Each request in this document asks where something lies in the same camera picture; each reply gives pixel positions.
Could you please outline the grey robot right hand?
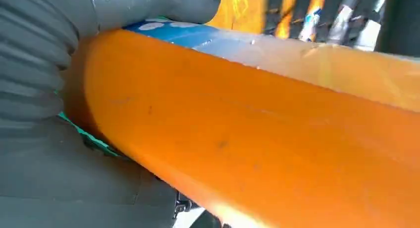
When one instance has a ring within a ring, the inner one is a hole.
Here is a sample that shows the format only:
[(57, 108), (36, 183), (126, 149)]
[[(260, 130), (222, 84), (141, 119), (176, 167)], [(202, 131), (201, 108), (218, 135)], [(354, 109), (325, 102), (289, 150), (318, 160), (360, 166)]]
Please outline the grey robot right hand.
[(220, 2), (0, 0), (1, 227), (173, 227), (173, 188), (60, 116), (61, 72), (84, 38), (159, 16), (207, 23)]

